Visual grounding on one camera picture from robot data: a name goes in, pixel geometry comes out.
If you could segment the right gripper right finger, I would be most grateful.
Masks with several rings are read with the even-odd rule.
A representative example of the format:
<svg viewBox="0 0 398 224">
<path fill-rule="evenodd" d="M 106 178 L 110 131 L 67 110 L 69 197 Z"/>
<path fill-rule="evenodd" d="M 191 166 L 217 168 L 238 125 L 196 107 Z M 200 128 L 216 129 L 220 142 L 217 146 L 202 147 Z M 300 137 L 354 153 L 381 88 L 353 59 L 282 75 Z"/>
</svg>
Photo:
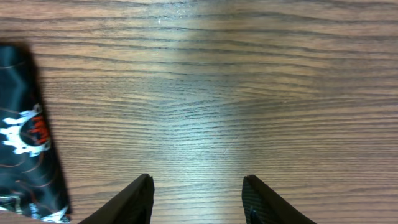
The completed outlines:
<svg viewBox="0 0 398 224">
<path fill-rule="evenodd" d="M 241 197 L 247 224 L 316 224 L 255 175 L 244 177 Z"/>
</svg>

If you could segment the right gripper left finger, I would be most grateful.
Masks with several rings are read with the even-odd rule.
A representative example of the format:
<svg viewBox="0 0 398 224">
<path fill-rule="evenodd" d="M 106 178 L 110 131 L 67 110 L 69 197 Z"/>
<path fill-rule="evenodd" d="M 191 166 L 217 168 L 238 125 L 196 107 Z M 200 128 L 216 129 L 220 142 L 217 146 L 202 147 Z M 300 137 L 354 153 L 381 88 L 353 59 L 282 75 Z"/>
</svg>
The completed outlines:
<svg viewBox="0 0 398 224">
<path fill-rule="evenodd" d="M 79 224 L 149 224 L 154 192 L 153 178 L 142 174 Z"/>
</svg>

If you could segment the black orange patterned jersey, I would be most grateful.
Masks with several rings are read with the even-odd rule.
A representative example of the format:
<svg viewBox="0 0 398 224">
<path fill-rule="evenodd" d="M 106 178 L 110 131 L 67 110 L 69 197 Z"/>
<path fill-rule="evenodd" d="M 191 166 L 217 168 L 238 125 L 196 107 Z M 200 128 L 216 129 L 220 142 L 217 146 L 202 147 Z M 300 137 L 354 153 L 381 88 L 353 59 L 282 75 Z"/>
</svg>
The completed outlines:
<svg viewBox="0 0 398 224">
<path fill-rule="evenodd" d="M 49 223 L 69 223 L 71 214 L 37 69 L 11 44 L 1 44 L 1 210 Z"/>
</svg>

